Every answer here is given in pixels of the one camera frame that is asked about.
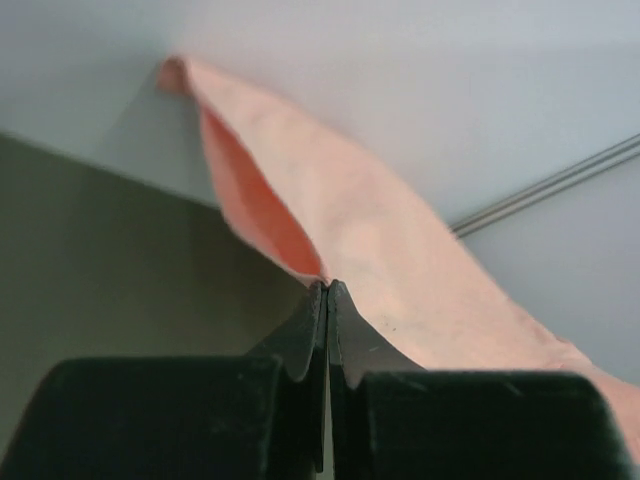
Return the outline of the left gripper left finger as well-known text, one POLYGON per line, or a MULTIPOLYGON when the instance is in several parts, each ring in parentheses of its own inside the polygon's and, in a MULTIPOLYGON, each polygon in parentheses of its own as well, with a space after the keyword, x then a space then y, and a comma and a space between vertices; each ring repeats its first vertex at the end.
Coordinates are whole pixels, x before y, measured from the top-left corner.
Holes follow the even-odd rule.
POLYGON ((312 479, 324 466, 327 293, 240 356, 78 358, 28 403, 5 479, 312 479))

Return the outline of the salmon pink t-shirt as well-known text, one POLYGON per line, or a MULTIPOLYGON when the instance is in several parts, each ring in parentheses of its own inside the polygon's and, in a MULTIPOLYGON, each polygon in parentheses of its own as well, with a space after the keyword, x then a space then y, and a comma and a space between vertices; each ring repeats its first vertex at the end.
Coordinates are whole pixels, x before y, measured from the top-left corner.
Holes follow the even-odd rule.
POLYGON ((632 450, 639 390, 514 303, 381 161, 293 104, 185 56, 158 84, 188 95, 225 221, 309 284, 344 282, 359 313, 435 370, 568 370, 592 381, 632 450))

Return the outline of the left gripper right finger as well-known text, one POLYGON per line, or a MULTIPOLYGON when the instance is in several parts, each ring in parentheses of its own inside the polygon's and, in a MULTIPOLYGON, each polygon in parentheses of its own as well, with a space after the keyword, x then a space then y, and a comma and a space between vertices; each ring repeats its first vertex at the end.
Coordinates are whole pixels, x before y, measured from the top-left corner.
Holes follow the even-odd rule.
POLYGON ((568 372, 426 370, 327 292, 338 479, 635 479, 604 398, 568 372))

